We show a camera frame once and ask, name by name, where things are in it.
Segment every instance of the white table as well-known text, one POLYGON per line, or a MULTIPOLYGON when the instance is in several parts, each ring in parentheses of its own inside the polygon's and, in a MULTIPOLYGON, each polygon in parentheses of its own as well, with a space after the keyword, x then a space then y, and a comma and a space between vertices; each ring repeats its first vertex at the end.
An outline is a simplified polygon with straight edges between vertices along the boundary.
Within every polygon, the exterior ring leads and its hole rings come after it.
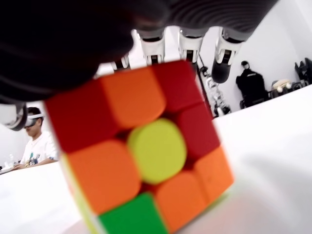
MULTIPOLYGON (((178 233, 312 233, 311 101, 312 86, 216 119, 236 181, 178 233)), ((58 163, 1 175, 0 218, 2 234, 88 233, 58 163)))
POLYGON ((12 168, 9 168, 9 169, 2 169, 2 170, 0 171, 0 175, 5 174, 5 173, 8 173, 8 172, 10 172, 11 170, 12 170, 12 168))

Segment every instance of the rubik's cube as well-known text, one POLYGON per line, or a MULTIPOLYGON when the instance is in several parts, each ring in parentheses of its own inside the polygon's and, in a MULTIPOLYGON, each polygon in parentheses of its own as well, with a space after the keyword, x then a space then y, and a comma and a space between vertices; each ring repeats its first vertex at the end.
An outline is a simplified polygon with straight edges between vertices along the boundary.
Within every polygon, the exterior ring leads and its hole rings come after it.
POLYGON ((101 77, 45 106, 92 233, 173 233, 233 183, 187 62, 101 77))

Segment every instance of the man's hand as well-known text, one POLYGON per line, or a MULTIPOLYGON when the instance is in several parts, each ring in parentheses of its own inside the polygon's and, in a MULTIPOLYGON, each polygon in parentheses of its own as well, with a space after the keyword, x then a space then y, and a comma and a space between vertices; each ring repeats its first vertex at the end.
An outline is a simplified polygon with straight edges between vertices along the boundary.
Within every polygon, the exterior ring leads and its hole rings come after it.
POLYGON ((12 168, 12 171, 24 169, 24 168, 26 168, 26 166, 24 164, 17 164, 12 168))
POLYGON ((57 162, 57 160, 46 158, 44 161, 42 161, 40 163, 33 164, 33 165, 30 165, 28 167, 23 167, 23 168, 37 167, 37 166, 44 165, 44 164, 49 164, 49 163, 52 163, 52 162, 57 162))

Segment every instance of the white wall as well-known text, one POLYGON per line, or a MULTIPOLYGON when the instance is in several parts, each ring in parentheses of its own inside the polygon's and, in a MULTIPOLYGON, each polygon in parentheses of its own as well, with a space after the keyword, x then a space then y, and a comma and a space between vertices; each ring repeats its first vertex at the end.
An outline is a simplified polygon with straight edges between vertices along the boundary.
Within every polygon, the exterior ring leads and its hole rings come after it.
MULTIPOLYGON (((232 111, 240 110, 239 102, 242 95, 236 85, 236 77, 243 72, 240 65, 243 60, 247 60, 251 69, 263 76, 266 90, 271 90, 272 82, 277 79, 287 78, 296 81, 294 63, 299 57, 278 15, 280 7, 278 3, 241 47, 232 64, 229 79, 219 86, 232 111)), ((201 56, 209 69, 214 60, 217 33, 217 27, 211 28, 201 48, 201 56)))
POLYGON ((298 53, 297 62, 312 59, 312 1, 281 0, 277 13, 298 53))
POLYGON ((0 124, 0 166, 4 167, 7 157, 12 154, 14 161, 21 160, 28 141, 24 130, 14 132, 0 124))

